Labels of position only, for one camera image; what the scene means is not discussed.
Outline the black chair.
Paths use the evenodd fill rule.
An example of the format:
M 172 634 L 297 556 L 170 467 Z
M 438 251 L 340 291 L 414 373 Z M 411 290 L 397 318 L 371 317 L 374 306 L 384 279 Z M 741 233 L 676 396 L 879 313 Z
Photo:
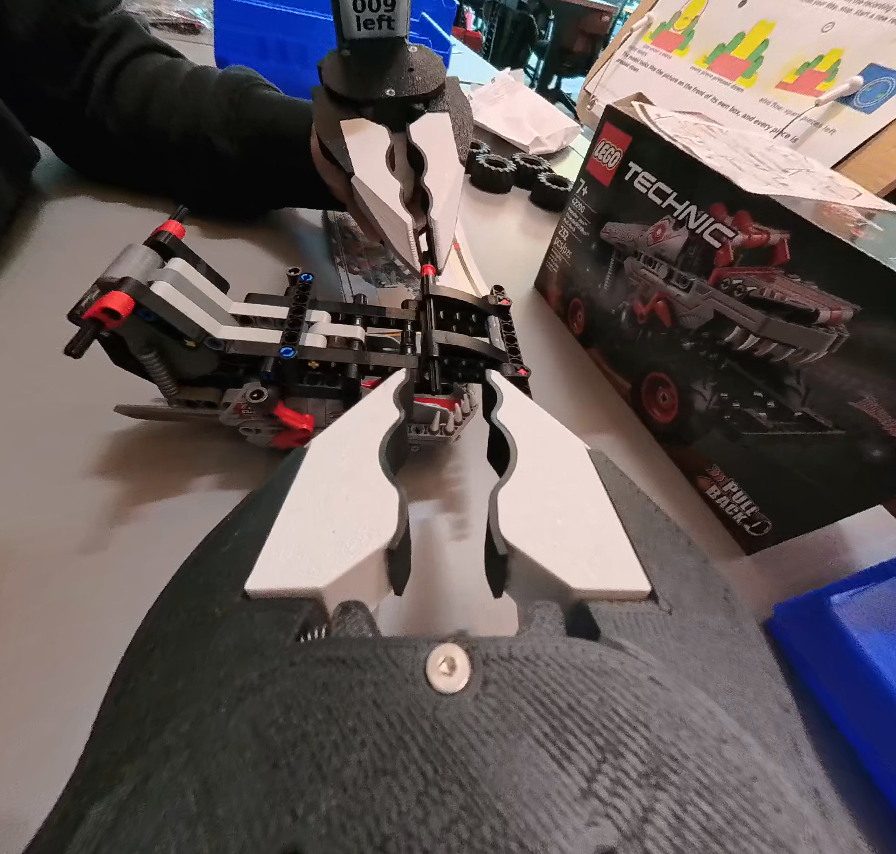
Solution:
M 486 0 L 482 16 L 484 58 L 498 70 L 524 69 L 539 41 L 539 28 L 532 13 L 509 8 L 498 0 Z

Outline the person's black hoodie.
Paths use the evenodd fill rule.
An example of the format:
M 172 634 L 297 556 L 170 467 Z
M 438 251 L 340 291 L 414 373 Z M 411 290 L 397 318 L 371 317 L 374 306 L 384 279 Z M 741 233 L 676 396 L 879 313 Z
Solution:
M 33 138 L 1 102 L 1 237 L 6 235 L 28 194 L 39 160 Z

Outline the instruction booklet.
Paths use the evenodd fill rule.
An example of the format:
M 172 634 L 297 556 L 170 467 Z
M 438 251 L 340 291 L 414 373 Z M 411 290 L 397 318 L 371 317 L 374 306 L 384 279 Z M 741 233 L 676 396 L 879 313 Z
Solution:
M 369 243 L 349 214 L 325 211 L 322 221 L 340 278 L 342 300 L 351 301 L 363 294 L 369 304 L 400 308 L 404 301 L 420 298 L 420 276 L 386 246 Z M 455 228 L 454 248 L 438 283 L 476 297 L 490 292 L 460 222 Z

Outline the person's left forearm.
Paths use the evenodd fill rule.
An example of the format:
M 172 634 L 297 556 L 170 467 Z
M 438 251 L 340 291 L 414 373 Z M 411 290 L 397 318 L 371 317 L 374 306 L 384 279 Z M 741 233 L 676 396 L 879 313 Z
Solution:
M 1 102 L 79 174 L 207 214 L 343 207 L 307 101 L 189 61 L 122 0 L 1 0 L 1 52 Z

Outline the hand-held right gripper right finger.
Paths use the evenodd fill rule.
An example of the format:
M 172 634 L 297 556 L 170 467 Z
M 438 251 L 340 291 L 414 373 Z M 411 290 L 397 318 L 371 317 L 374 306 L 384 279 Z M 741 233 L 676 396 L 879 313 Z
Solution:
M 641 602 L 652 592 L 592 453 L 502 373 L 488 370 L 483 406 L 488 501 L 485 571 L 496 599 Z

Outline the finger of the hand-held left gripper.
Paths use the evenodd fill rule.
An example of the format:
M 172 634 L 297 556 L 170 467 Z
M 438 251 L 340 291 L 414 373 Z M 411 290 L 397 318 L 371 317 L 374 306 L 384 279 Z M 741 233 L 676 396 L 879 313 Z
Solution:
M 422 181 L 425 161 L 413 138 L 420 131 L 420 121 L 409 124 L 403 134 L 365 118 L 341 122 L 356 200 L 392 252 L 410 268 L 420 268 L 429 245 L 429 196 Z
M 443 270 L 454 245 L 465 177 L 450 115 L 428 112 L 409 124 L 409 154 L 418 158 L 420 209 L 428 254 Z

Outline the clear plastic bag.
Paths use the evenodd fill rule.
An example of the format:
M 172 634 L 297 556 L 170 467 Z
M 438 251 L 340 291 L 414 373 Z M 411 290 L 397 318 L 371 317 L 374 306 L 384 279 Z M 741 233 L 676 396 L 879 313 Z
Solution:
M 208 38 L 214 31 L 214 1 L 123 0 L 123 5 L 157 31 Z

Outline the cardboard instruction board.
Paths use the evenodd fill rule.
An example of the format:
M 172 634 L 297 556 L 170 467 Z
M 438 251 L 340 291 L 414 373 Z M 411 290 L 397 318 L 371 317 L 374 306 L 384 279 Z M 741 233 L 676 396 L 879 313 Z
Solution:
M 895 0 L 657 0 L 582 88 L 643 95 L 788 142 L 834 166 L 895 115 Z

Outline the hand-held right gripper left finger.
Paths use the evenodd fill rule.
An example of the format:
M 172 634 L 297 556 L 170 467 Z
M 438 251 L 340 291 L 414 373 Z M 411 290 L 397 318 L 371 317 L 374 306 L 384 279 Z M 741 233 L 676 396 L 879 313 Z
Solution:
M 409 451 L 413 372 L 401 369 L 305 450 L 245 582 L 253 599 L 384 599 L 409 581 L 406 499 L 395 475 Z

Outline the brick-built toy truck chassis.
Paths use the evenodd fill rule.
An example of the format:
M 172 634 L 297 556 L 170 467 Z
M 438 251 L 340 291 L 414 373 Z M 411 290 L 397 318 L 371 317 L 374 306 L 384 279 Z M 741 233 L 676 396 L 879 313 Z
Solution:
M 63 349 L 80 359 L 94 343 L 161 398 L 118 405 L 144 421 L 220 423 L 250 444 L 308 445 L 394 372 L 413 378 L 413 443 L 447 443 L 476 412 L 474 387 L 492 369 L 531 395 L 500 285 L 486 288 L 460 223 L 439 281 L 400 305 L 315 296 L 311 271 L 287 269 L 281 295 L 230 296 L 229 283 L 185 243 L 177 208 L 140 244 L 125 248 L 69 311 Z

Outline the white paper sheet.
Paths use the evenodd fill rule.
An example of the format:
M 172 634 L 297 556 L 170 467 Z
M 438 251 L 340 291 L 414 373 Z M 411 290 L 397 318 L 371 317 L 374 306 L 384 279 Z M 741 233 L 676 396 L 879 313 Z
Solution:
M 639 98 L 631 106 L 650 130 L 748 192 L 895 210 L 856 182 L 769 136 L 731 129 L 698 113 L 659 108 Z

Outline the toy truck cardboard box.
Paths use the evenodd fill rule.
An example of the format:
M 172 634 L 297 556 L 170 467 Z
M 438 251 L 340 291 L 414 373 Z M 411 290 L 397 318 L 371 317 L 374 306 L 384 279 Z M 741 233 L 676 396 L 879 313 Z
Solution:
M 536 289 L 745 552 L 894 507 L 894 211 L 748 192 L 636 98 Z

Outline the person's left hand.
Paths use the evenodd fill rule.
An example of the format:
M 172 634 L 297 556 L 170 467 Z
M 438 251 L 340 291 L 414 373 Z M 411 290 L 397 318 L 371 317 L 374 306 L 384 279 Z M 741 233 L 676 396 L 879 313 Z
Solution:
M 310 151 L 314 166 L 325 185 L 329 188 L 330 193 L 356 218 L 356 222 L 361 224 L 364 217 L 360 213 L 354 198 L 350 177 L 342 170 L 341 166 L 323 153 L 316 133 L 313 133 L 311 136 Z

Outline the white paper bag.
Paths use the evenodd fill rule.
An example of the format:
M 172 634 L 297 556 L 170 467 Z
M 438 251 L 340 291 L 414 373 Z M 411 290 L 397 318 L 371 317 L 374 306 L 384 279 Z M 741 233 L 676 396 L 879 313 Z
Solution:
M 520 69 L 503 69 L 468 95 L 476 125 L 518 150 L 554 154 L 577 140 L 579 123 L 525 84 Z

